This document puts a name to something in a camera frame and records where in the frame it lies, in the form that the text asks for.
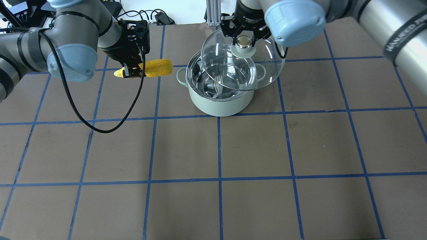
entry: brown tile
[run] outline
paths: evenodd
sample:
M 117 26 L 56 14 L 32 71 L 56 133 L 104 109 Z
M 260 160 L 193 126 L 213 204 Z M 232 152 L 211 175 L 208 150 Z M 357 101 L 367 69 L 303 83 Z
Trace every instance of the brown tile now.
M 179 68 L 174 67 L 170 75 L 163 76 L 160 83 L 159 117 L 206 115 L 191 101 L 188 88 L 181 85 L 176 74 Z
M 399 70 L 399 74 L 402 78 L 405 88 L 411 98 L 411 101 L 415 107 L 427 106 L 427 96 L 415 85 L 415 83 L 408 78 L 408 76 Z
M 352 116 L 369 173 L 427 171 L 427 143 L 412 110 Z
M 296 175 L 363 173 L 347 113 L 287 115 Z
M 218 182 L 151 185 L 147 239 L 219 239 Z
M 222 177 L 288 176 L 283 116 L 221 118 Z
M 150 24 L 150 52 L 145 56 L 147 61 L 156 60 L 160 58 L 161 41 L 163 35 L 163 26 L 156 26 Z M 107 68 L 121 68 L 119 62 L 108 59 Z
M 95 68 L 96 69 L 104 69 L 105 59 L 107 58 L 107 54 L 105 54 L 105 52 L 103 52 L 100 48 L 98 48 L 97 54 L 98 54 L 98 61 L 97 61 Z
M 105 73 L 99 100 L 97 119 L 122 119 L 135 100 L 140 79 L 123 79 Z M 132 117 L 154 117 L 157 98 L 158 78 L 144 78 L 141 94 L 131 114 Z
M 370 180 L 385 236 L 425 239 L 427 177 L 373 177 Z
M 166 26 L 163 58 L 170 59 L 174 65 L 187 65 L 214 31 L 215 28 L 207 27 L 206 23 Z
M 67 239 L 78 188 L 17 187 L 1 235 L 10 239 Z
M 336 64 L 350 108 L 409 107 L 393 65 L 387 59 L 341 60 Z
M 417 110 L 418 117 L 423 124 L 424 130 L 427 131 L 427 109 Z
M 142 239 L 146 184 L 83 186 L 72 239 Z
M 345 109 L 332 61 L 288 62 L 280 81 L 286 111 Z
M 102 72 L 86 82 L 69 82 L 71 96 L 80 114 L 86 120 L 94 118 Z M 78 121 L 79 118 L 71 108 L 62 81 L 52 77 L 44 97 L 38 121 Z
M 326 25 L 329 42 L 336 58 L 382 56 L 383 50 L 354 20 L 342 18 Z
M 89 133 L 83 124 L 36 125 L 18 182 L 78 182 Z
M 11 187 L 0 187 L 0 217 L 3 217 Z
M 279 87 L 276 82 L 255 90 L 249 105 L 240 113 L 281 112 Z
M 323 33 L 315 39 L 301 44 L 297 47 L 291 47 L 286 56 L 287 60 L 291 59 L 326 59 L 330 58 L 330 52 L 326 38 Z
M 222 182 L 224 239 L 300 239 L 292 180 Z
M 148 180 L 153 123 L 126 121 L 113 133 L 95 132 L 84 181 Z M 96 127 L 112 128 L 108 123 L 97 123 Z
M 153 179 L 218 177 L 216 117 L 158 120 Z
M 31 127 L 0 126 L 0 184 L 14 183 Z
M 380 239 L 365 178 L 297 180 L 305 239 Z
M 33 122 L 48 74 L 26 75 L 0 104 L 0 123 Z

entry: pot handle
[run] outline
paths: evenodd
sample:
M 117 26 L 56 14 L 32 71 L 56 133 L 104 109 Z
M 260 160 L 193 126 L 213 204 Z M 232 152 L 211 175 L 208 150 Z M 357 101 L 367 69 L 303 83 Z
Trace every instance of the pot handle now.
M 186 67 L 183 67 L 183 68 L 180 68 L 179 70 L 178 70 L 178 72 L 176 73 L 176 80 L 178 80 L 178 82 L 179 83 L 181 83 L 182 85 L 184 85 L 186 88 L 188 87 L 188 83 L 187 83 L 187 81 L 185 81 L 185 82 L 182 82 L 181 80 L 179 80 L 179 74 L 183 71 L 183 70 L 186 70 L 187 68 Z
M 260 82 L 260 81 L 264 80 L 264 78 L 266 77 L 267 70 L 262 64 L 255 63 L 255 65 L 257 67 L 257 70 L 262 70 L 264 72 L 264 75 L 257 79 L 257 82 Z

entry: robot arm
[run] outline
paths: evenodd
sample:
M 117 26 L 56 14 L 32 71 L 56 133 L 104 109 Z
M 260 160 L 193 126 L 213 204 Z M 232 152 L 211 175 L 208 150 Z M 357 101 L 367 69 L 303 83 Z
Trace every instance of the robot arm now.
M 427 96 L 426 0 L 237 0 L 233 16 L 209 16 L 215 9 L 207 10 L 208 25 L 221 26 L 234 44 L 242 31 L 252 31 L 252 45 L 272 35 L 283 47 L 311 41 L 326 23 L 352 16 Z
M 116 21 L 98 0 L 48 1 L 57 9 L 55 28 L 0 35 L 0 102 L 27 73 L 48 70 L 61 78 L 52 50 L 39 32 L 55 46 L 67 81 L 93 77 L 97 47 L 125 67 L 125 77 L 141 75 L 139 54 L 149 52 L 147 22 Z

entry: transparent pot lid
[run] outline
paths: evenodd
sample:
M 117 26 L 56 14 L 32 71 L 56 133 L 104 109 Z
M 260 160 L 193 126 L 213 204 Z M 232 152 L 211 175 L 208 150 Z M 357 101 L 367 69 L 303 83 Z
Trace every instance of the transparent pot lid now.
M 242 32 L 236 38 L 224 36 L 221 29 L 212 33 L 202 47 L 202 67 L 211 79 L 220 85 L 240 91 L 263 88 L 277 79 L 285 59 L 284 49 L 273 37 L 252 44 L 252 32 Z

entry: blue joint cap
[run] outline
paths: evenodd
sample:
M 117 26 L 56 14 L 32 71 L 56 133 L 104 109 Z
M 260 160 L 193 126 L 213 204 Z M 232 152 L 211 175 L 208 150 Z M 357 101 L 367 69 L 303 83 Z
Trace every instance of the blue joint cap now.
M 277 44 L 295 47 L 313 40 L 326 25 L 322 6 L 313 0 L 282 0 L 265 13 L 265 22 Z
M 83 0 L 47 0 L 53 8 L 64 9 L 82 2 Z
M 95 74 L 98 55 L 95 49 L 83 44 L 67 44 L 56 49 L 67 82 L 85 82 Z M 47 69 L 61 79 L 53 53 L 47 57 Z

